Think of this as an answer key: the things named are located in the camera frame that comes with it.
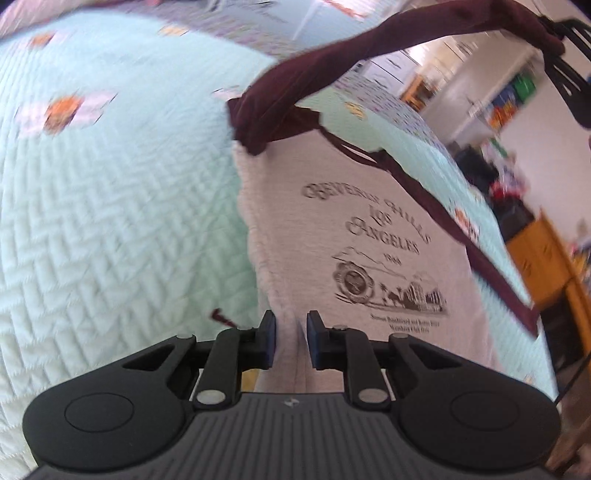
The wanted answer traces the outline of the maroon and cream raglan shirt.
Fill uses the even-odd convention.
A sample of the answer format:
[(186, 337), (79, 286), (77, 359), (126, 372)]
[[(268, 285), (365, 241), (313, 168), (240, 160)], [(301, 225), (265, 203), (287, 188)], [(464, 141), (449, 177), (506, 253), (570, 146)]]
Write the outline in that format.
[(408, 334), (497, 368), (477, 287), (484, 280), (523, 329), (537, 333), (534, 308), (389, 151), (339, 138), (317, 111), (300, 106), (362, 60), (491, 30), (564, 50), (518, 2), (450, 1), (285, 60), (228, 101), (249, 256), (277, 323), (273, 367), (259, 374), (260, 391), (342, 389), (337, 372), (311, 366), (305, 318), (314, 310), (325, 324), (373, 340)]

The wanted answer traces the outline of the white cabinet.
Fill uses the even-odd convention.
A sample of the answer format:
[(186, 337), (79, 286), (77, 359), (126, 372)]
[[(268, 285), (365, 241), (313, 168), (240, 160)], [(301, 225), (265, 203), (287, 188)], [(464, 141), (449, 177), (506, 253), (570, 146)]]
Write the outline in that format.
[(414, 59), (399, 51), (370, 59), (363, 64), (362, 75), (394, 97), (400, 97), (418, 68), (419, 64)]

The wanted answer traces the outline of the orange wooden desk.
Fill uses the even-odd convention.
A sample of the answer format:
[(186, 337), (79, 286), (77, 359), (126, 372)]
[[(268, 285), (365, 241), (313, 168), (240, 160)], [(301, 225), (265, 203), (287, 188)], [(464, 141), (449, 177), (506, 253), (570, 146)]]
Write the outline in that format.
[(590, 298), (556, 228), (541, 210), (539, 217), (506, 243), (522, 280), (540, 310), (565, 297), (583, 352), (590, 352)]

